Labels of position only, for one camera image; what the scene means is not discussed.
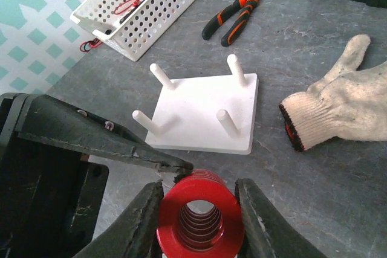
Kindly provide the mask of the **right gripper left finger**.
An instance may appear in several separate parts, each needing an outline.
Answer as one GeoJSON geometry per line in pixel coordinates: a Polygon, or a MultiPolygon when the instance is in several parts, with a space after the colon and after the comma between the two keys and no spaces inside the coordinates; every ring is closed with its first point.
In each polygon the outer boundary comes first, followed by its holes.
{"type": "Polygon", "coordinates": [[[161,181],[146,184],[122,214],[76,257],[161,257],[156,238],[161,181]]]}

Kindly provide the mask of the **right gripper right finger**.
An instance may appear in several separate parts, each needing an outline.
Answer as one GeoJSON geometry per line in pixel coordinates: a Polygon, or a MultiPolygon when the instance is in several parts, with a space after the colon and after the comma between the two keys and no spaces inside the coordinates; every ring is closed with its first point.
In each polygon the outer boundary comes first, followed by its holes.
{"type": "Polygon", "coordinates": [[[238,257],[326,258],[297,232],[252,179],[237,179],[245,237],[238,257]]]}

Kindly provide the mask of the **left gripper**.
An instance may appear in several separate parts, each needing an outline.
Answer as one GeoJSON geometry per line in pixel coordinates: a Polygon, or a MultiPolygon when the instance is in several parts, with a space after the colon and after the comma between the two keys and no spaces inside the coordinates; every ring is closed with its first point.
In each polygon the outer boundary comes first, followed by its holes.
{"type": "Polygon", "coordinates": [[[49,95],[1,95],[1,256],[73,257],[94,234],[108,168],[88,155],[189,175],[193,164],[49,95]]]}

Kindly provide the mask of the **white peg board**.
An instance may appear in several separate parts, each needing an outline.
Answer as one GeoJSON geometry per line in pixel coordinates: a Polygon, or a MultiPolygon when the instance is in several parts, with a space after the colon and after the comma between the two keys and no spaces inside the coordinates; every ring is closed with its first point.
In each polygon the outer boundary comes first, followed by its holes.
{"type": "Polygon", "coordinates": [[[162,85],[153,116],[133,119],[147,129],[155,149],[248,155],[252,151],[259,79],[245,74],[236,55],[229,75],[170,79],[156,64],[150,71],[162,85]]]}

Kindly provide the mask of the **large red spring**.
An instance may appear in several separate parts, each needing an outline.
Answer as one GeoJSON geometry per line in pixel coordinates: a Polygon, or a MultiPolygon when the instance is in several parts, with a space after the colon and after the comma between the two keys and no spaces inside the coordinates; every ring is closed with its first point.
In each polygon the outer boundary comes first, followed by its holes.
{"type": "Polygon", "coordinates": [[[244,233],[238,201],[209,170],[193,170],[161,200],[157,239],[167,257],[235,257],[244,233]]]}

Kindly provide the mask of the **white knit glove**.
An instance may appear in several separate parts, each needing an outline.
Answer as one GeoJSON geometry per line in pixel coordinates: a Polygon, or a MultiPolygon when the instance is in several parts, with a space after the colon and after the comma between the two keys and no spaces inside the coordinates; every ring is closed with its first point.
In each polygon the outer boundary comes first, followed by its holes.
{"type": "Polygon", "coordinates": [[[334,137],[386,141],[386,63],[358,69],[370,43],[367,34],[352,37],[320,80],[280,102],[285,131],[296,151],[334,137]]]}

